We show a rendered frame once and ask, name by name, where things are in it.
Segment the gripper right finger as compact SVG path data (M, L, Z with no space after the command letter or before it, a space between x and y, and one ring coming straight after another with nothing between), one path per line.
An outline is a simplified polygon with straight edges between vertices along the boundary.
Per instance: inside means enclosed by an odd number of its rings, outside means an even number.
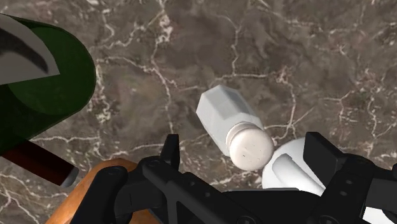
M365 209L380 209L397 224L397 164L391 170L344 153L318 132L307 132L304 162L325 186L306 224L369 224Z

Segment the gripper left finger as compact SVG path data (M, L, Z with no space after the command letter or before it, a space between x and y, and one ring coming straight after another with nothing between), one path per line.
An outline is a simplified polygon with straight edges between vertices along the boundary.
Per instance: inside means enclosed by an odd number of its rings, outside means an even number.
M161 154L128 171L105 167L94 177L70 224L258 224L258 217L196 175L179 169L179 136L169 134Z

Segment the white mug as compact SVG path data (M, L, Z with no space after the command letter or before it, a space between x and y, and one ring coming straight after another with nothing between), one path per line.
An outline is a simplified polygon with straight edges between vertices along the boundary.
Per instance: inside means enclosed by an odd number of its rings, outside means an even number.
M299 138L281 145L275 150L270 162L262 172L261 185L266 188L297 188L318 196L324 185L304 162L305 139Z

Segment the dark red rod grey tip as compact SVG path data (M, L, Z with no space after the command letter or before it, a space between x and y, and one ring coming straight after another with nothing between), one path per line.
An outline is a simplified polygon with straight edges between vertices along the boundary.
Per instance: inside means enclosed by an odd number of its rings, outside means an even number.
M71 186L79 173L79 169L73 164L28 140L22 141L1 156L62 188Z

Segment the brown wooden rounded board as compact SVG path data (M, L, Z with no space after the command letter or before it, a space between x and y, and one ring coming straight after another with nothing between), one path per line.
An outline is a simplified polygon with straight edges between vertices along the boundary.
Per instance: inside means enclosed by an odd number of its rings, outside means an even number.
M137 164L123 158L116 158L100 162L92 168L87 175L78 183L74 190L55 210L45 224L70 224L71 218L75 214L83 197L85 196L90 184L95 175L103 168L110 166L123 166L128 171L132 171L137 167ZM129 224L160 224L148 210L135 212Z

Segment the dark green bottle pale label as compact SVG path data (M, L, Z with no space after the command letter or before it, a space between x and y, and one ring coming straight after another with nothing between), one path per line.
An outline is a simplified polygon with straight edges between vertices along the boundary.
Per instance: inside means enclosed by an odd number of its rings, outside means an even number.
M0 13L0 155L80 111L95 82L78 38Z

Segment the white salt shaker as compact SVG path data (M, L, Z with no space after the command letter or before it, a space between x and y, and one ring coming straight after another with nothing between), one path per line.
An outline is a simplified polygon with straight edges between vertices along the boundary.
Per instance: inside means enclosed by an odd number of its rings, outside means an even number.
M224 85L201 94L196 114L224 156L244 171L263 168L272 158L274 142L241 94Z

